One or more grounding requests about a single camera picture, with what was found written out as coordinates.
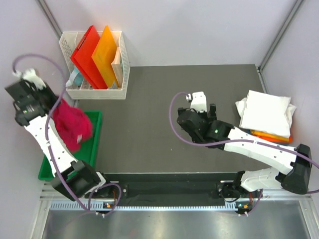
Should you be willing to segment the magenta t shirt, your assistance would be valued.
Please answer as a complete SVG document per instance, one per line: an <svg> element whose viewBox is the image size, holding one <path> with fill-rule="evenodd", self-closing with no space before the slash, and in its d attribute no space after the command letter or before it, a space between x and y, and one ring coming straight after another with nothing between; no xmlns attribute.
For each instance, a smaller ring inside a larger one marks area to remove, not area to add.
<svg viewBox="0 0 319 239"><path fill-rule="evenodd" d="M81 144L93 135L92 123L80 109L61 100L52 115L55 128L70 152L80 150Z"/></svg>

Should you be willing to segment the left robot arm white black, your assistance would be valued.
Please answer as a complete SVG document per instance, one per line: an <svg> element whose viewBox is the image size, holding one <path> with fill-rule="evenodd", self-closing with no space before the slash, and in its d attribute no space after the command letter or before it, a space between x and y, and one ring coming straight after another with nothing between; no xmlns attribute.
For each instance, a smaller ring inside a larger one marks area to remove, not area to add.
<svg viewBox="0 0 319 239"><path fill-rule="evenodd" d="M49 111L59 105L58 97L45 84L39 90L35 83L18 80L5 87L13 98L15 121L24 127L40 145L51 166L51 186L75 201L95 191L109 197L113 185L88 163L77 160L60 138Z"/></svg>

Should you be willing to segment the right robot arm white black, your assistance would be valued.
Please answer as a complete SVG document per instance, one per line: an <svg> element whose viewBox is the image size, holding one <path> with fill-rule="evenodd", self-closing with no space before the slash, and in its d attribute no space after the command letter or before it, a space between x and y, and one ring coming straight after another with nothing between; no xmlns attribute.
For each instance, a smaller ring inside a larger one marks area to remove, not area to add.
<svg viewBox="0 0 319 239"><path fill-rule="evenodd" d="M268 165L266 169L238 172L232 184L236 196L244 197L259 189L282 188L299 195L308 192L312 165L307 145L274 144L218 120L216 114L201 113L194 108L179 108L177 114L176 122L193 143L241 154Z"/></svg>

